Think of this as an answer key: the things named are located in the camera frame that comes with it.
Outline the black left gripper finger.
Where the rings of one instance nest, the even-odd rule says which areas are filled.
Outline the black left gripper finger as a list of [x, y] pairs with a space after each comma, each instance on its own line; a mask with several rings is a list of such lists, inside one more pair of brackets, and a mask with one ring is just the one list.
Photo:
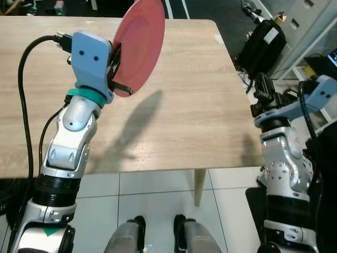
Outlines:
[[108, 71], [116, 72], [121, 61], [121, 43], [113, 44], [108, 59]]

